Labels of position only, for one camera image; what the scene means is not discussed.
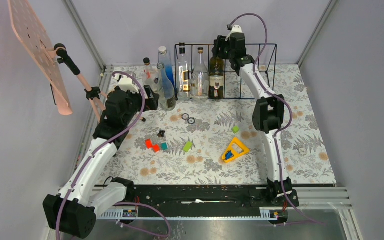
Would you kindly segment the clear bottle black label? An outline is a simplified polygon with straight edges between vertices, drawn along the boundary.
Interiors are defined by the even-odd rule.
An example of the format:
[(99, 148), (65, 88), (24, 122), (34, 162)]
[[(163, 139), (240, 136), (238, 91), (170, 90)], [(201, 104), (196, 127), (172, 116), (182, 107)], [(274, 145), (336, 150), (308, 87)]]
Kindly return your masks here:
[(164, 111), (172, 111), (176, 107), (176, 97), (174, 86), (169, 80), (165, 65), (162, 62), (157, 64), (157, 69), (160, 75), (161, 90), (159, 92), (159, 104)]

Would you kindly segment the dark green wine bottle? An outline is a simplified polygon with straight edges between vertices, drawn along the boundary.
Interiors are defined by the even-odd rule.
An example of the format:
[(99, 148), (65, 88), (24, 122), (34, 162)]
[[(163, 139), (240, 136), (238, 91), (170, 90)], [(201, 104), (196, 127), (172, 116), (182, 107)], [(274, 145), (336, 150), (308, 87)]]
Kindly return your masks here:
[(213, 56), (209, 60), (209, 99), (221, 100), (224, 98), (224, 61), (218, 57)]

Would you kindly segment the clear bottle gold band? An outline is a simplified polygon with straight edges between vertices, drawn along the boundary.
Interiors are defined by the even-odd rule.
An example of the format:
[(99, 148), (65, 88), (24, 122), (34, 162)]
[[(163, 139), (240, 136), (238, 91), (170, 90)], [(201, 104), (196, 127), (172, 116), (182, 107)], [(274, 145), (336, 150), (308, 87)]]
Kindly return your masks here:
[(143, 59), (143, 63), (145, 66), (142, 76), (144, 85), (149, 85), (154, 93), (159, 94), (162, 88), (159, 72), (151, 66), (151, 61), (148, 57)]

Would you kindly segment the blue glass bottle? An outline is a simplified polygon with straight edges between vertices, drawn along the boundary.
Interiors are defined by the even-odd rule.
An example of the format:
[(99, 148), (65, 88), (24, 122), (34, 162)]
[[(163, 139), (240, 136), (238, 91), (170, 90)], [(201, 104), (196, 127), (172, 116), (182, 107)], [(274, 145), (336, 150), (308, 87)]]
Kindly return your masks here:
[(165, 46), (160, 46), (158, 48), (158, 61), (164, 64), (166, 75), (171, 84), (175, 86), (171, 53), (170, 50), (167, 49)]

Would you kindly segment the clear bottle cork stopper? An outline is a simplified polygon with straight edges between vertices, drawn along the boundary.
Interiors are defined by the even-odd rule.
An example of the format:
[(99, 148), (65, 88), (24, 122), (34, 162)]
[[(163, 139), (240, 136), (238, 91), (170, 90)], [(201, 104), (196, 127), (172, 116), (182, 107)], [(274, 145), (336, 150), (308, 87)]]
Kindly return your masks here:
[(204, 48), (198, 47), (198, 60), (192, 71), (191, 96), (193, 99), (207, 100), (209, 97), (209, 75), (205, 65)]

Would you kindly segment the clear bottle black cap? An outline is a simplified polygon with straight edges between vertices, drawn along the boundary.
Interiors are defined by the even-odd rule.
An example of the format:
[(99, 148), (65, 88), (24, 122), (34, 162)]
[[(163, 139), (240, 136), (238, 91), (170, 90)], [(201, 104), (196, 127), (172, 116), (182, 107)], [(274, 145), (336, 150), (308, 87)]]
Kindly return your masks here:
[(179, 53), (178, 53), (178, 99), (182, 101), (187, 101), (191, 98), (190, 90), (190, 73), (189, 73), (189, 63), (186, 56), (186, 44), (184, 42), (179, 43)]

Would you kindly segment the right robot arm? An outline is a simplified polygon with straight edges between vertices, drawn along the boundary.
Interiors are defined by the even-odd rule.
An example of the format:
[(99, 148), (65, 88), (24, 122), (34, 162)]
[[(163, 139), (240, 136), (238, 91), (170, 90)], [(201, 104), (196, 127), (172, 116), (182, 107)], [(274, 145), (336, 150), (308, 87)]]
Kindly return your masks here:
[(212, 52), (230, 62), (231, 68), (245, 81), (256, 103), (252, 115), (253, 126), (263, 132), (267, 175), (267, 201), (273, 206), (296, 208), (299, 206), (296, 190), (286, 174), (284, 156), (281, 151), (281, 134), (284, 130), (287, 103), (281, 94), (276, 94), (264, 81), (254, 58), (247, 53), (244, 33), (219, 35), (214, 40)]

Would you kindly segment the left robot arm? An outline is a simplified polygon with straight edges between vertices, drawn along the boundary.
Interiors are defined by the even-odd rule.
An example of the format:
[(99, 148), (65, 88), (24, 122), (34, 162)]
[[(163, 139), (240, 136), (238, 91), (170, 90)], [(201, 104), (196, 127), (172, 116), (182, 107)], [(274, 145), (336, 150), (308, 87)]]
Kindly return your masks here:
[(105, 166), (127, 137), (140, 114), (158, 109), (159, 95), (149, 85), (137, 91), (115, 87), (107, 95), (105, 110), (95, 128), (90, 147), (73, 176), (57, 195), (47, 195), (43, 209), (49, 227), (85, 239), (96, 220), (115, 203), (135, 200), (133, 182), (116, 178), (97, 194), (93, 188)]

